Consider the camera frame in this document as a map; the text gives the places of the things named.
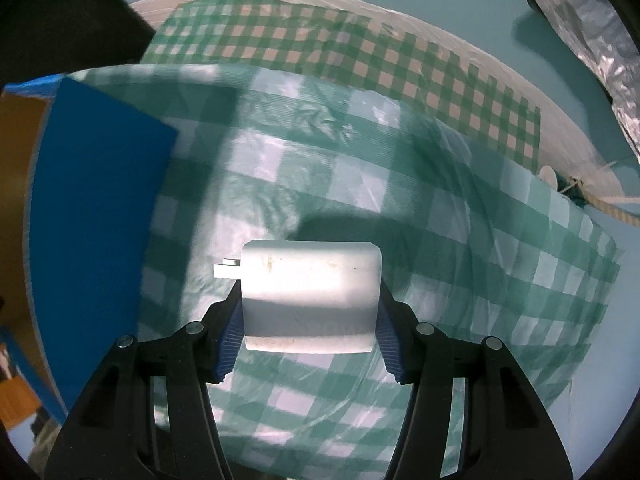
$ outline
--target screw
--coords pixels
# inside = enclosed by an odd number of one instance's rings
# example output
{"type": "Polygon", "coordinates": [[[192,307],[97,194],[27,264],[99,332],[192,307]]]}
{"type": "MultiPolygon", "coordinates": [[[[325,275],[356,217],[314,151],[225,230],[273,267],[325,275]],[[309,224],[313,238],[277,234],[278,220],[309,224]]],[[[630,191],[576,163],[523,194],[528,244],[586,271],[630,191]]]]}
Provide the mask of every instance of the screw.
{"type": "Polygon", "coordinates": [[[488,337],[484,342],[491,350],[499,350],[502,348],[502,341],[500,341],[497,337],[488,337]]]}
{"type": "Polygon", "coordinates": [[[118,345],[118,348],[126,348],[127,346],[131,345],[131,343],[133,343],[133,337],[130,335],[120,336],[116,341],[116,345],[118,345]]]}
{"type": "Polygon", "coordinates": [[[191,321],[184,327],[187,334],[199,334],[204,329],[204,325],[199,321],[191,321]]]}
{"type": "Polygon", "coordinates": [[[415,329],[422,335],[431,335],[436,331],[436,328],[431,323],[418,323],[415,329]]]}

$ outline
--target wooden surface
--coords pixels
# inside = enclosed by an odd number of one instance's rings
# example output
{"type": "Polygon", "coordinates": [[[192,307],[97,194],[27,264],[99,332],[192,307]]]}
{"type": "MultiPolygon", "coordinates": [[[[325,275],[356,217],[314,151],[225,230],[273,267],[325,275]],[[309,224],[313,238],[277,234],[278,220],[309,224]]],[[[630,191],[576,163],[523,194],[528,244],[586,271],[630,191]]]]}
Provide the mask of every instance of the wooden surface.
{"type": "Polygon", "coordinates": [[[0,344],[0,420],[10,430],[40,407],[40,401],[11,364],[6,346],[0,344]]]}
{"type": "Polygon", "coordinates": [[[7,327],[39,377],[50,386],[36,342],[26,293],[24,205],[31,155],[47,103],[3,93],[0,95],[0,325],[7,327]]]}

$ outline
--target blue board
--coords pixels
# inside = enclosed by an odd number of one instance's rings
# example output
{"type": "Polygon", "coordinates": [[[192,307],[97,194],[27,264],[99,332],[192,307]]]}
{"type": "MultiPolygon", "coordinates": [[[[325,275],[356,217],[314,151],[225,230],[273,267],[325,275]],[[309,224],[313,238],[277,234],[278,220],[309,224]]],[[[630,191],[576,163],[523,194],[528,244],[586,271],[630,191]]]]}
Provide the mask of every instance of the blue board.
{"type": "Polygon", "coordinates": [[[31,186],[28,259],[35,321],[67,410],[115,339],[136,333],[151,214],[176,135],[60,82],[31,186]]]}

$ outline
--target white power adapter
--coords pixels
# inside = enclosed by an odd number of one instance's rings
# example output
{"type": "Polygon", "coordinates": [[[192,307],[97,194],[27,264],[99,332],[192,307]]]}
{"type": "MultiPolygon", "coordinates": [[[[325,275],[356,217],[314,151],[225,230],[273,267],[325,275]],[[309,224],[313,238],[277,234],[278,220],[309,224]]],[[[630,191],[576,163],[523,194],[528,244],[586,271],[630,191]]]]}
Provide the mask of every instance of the white power adapter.
{"type": "Polygon", "coordinates": [[[252,240],[240,260],[214,265],[242,281],[249,350],[308,354],[370,352],[382,254],[368,242],[252,240]]]}

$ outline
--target green gingham tablecloth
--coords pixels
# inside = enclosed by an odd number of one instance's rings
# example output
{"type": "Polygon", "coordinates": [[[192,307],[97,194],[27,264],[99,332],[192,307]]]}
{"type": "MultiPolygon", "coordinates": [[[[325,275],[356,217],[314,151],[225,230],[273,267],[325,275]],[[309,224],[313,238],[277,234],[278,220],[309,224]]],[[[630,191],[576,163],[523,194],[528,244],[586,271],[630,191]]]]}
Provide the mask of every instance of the green gingham tablecloth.
{"type": "Polygon", "coordinates": [[[225,61],[374,90],[538,170],[539,108],[468,60],[388,23],[279,0],[195,0],[177,7],[142,59],[225,61]]]}
{"type": "MultiPolygon", "coordinates": [[[[590,346],[620,251],[530,171],[375,92],[247,64],[75,78],[179,130],[142,269],[140,338],[200,319],[253,238],[371,241],[396,299],[449,336],[503,339],[548,406],[590,346]]],[[[225,453],[285,477],[382,478],[409,387],[370,354],[241,349],[209,387],[225,453]]],[[[166,423],[166,399],[157,399],[166,423]]],[[[443,473],[456,468],[456,384],[443,473]]]]}

